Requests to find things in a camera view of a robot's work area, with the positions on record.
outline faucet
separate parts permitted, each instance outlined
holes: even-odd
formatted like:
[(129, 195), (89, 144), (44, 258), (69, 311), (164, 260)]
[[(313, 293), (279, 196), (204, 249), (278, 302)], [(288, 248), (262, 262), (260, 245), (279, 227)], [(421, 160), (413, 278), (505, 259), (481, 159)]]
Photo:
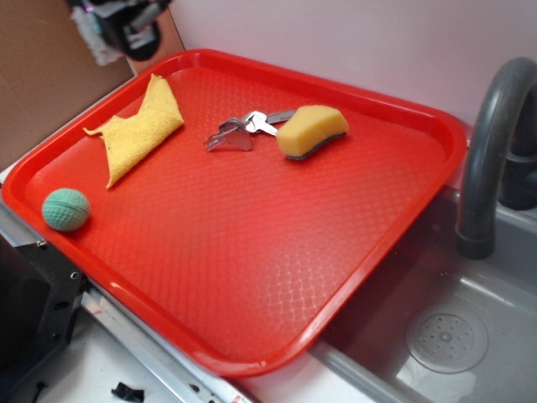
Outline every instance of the faucet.
[(477, 115), (457, 214), (460, 255), (493, 253), (498, 202), (537, 206), (537, 63), (526, 57), (502, 66)]

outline metal key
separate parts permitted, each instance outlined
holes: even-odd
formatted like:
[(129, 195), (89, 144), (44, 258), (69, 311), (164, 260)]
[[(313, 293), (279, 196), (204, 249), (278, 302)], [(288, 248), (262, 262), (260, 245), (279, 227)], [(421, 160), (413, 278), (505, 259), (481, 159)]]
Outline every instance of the metal key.
[(246, 130), (250, 133), (264, 131), (265, 133), (275, 136), (278, 129), (272, 125), (275, 123), (286, 122), (291, 119), (294, 114), (294, 109), (271, 113), (269, 115), (265, 115), (259, 111), (253, 111), (242, 117), (242, 120), (246, 123)]
[(219, 132), (209, 137), (204, 145), (207, 151), (212, 151), (223, 144), (233, 144), (243, 151), (252, 149), (252, 139), (246, 131), (246, 126), (242, 120), (232, 118), (221, 124)]

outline white wall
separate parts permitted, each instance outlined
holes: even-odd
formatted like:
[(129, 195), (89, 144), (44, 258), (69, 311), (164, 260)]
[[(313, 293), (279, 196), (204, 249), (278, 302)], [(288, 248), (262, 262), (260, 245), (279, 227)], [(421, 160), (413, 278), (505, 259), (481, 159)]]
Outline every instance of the white wall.
[(537, 60), (537, 0), (174, 0), (212, 48), (444, 110), (473, 125), (502, 63)]

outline drain strainer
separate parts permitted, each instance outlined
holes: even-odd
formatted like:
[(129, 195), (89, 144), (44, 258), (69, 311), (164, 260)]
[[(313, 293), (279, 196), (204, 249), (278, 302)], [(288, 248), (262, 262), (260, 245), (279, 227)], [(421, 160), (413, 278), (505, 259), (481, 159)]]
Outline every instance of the drain strainer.
[(481, 320), (459, 306), (430, 306), (409, 322), (406, 344), (423, 366), (456, 374), (475, 366), (487, 352), (488, 336)]

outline green ball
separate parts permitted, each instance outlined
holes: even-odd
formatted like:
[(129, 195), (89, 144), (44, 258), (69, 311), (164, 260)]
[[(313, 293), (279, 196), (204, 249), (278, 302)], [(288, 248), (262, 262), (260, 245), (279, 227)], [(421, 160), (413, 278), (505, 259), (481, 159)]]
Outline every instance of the green ball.
[(73, 189), (58, 189), (49, 194), (43, 203), (43, 219), (57, 231), (75, 231), (90, 215), (87, 198)]

